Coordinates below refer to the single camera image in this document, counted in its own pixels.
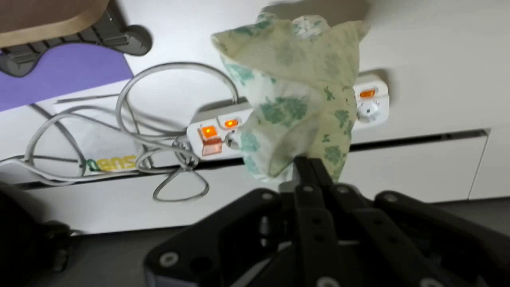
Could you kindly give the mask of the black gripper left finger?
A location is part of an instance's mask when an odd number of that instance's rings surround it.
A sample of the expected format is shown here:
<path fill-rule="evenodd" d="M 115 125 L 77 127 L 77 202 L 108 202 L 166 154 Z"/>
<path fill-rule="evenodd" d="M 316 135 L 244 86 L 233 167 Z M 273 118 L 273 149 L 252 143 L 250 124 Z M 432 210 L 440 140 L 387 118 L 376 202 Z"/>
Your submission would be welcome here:
<path fill-rule="evenodd" d="M 314 205 L 301 189 L 257 188 L 153 247 L 148 287 L 314 287 Z"/>

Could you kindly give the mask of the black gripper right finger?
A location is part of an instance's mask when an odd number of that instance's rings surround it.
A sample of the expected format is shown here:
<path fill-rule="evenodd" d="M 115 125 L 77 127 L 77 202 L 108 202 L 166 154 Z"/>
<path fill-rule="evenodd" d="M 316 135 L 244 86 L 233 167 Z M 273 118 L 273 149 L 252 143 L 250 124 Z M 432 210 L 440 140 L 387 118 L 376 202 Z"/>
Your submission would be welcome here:
<path fill-rule="evenodd" d="M 510 237 L 397 191 L 367 199 L 295 161 L 304 280 L 328 287 L 510 287 Z"/>

